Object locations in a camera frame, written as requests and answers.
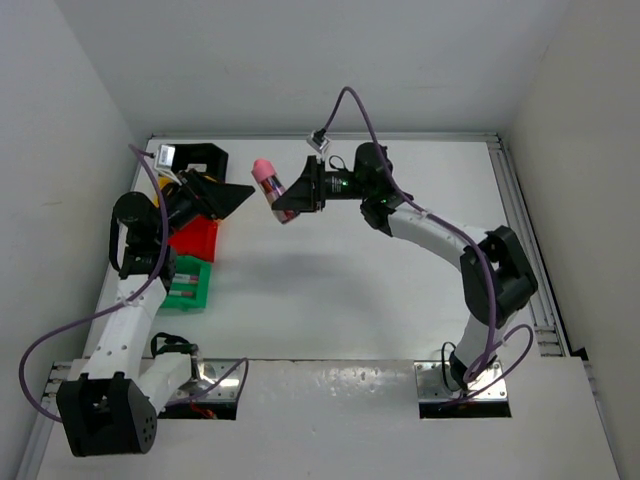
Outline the pink capped glue bottle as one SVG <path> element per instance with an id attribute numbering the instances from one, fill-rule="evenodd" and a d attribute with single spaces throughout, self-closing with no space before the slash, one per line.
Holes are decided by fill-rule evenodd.
<path id="1" fill-rule="evenodd" d="M 286 192 L 273 164 L 269 160 L 264 158 L 256 159 L 251 173 L 261 188 L 269 206 L 272 206 Z M 290 223 L 298 217 L 298 213 L 292 210 L 272 210 L 272 214 L 281 224 Z"/>

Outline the white eraser block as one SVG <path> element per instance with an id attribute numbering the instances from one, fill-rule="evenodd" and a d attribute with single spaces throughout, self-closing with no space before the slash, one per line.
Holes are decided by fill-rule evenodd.
<path id="1" fill-rule="evenodd" d="M 201 173 L 205 173 L 207 171 L 207 165 L 204 163 L 190 163 L 187 166 L 188 170 L 196 170 Z"/>

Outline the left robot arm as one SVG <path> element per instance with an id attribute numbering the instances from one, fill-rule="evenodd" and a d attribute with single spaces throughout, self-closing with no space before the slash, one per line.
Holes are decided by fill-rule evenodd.
<path id="1" fill-rule="evenodd" d="M 174 392 L 196 378 L 196 348 L 171 347 L 141 367 L 147 339 L 176 273 L 168 239 L 198 217 L 222 220 L 253 193 L 250 185 L 183 171 L 169 194 L 151 200 L 130 191 L 112 210 L 114 229 L 126 229 L 122 255 L 111 255 L 117 297 L 99 342 L 75 380 L 63 382 L 56 403 L 76 457 L 145 454 L 159 414 Z"/>

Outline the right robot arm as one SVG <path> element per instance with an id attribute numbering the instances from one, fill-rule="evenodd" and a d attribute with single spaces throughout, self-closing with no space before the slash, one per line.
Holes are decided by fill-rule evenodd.
<path id="1" fill-rule="evenodd" d="M 392 169 L 386 148 L 375 142 L 357 147 L 351 169 L 327 169 L 324 160 L 311 155 L 300 177 L 272 208 L 312 213 L 330 200 L 357 200 L 371 228 L 421 247 L 456 268 L 469 318 L 449 364 L 451 379 L 465 388 L 495 359 L 513 331 L 512 317 L 537 292 L 538 281 L 511 228 L 483 230 L 447 221 L 401 191 Z"/>

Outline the white pen orange cap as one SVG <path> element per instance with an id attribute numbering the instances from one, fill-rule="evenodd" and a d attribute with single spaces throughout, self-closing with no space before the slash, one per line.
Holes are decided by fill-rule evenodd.
<path id="1" fill-rule="evenodd" d="M 181 274 L 181 273 L 176 273 L 174 275 L 174 281 L 181 281 L 181 282 L 197 282 L 199 280 L 199 275 L 189 275 L 189 274 Z"/>

